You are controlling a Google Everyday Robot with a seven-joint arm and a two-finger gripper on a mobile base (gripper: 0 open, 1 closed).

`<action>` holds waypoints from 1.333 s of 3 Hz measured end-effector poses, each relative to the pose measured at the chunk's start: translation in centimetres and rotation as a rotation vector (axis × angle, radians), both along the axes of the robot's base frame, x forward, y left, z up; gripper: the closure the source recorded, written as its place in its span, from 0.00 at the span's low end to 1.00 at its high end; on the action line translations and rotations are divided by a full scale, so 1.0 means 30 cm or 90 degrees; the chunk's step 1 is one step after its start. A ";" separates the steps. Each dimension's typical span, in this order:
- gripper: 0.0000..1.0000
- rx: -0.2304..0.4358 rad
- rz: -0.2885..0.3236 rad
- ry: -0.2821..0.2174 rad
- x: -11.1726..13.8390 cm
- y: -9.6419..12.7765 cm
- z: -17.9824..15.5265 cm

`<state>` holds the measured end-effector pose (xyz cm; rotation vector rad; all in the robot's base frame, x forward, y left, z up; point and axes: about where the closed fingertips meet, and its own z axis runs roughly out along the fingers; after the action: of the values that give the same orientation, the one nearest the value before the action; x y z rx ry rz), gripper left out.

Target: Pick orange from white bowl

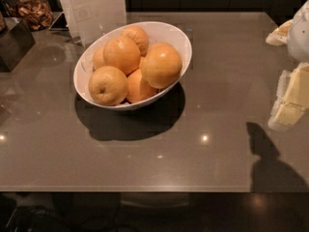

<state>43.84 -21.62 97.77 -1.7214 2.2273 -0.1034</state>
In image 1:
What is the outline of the white rounded gripper body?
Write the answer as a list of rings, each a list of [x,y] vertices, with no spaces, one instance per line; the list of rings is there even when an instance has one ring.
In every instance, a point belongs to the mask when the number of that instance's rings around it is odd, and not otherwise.
[[[298,62],[309,62],[309,0],[294,15],[287,47],[289,54]]]

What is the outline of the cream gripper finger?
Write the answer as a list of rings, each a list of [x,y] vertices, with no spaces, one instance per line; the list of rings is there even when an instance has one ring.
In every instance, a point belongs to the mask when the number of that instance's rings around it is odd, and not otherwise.
[[[275,46],[286,45],[292,22],[293,21],[290,19],[273,30],[267,36],[266,43]]]
[[[308,109],[309,64],[300,63],[292,72],[282,71],[268,126],[275,131],[287,131]]]

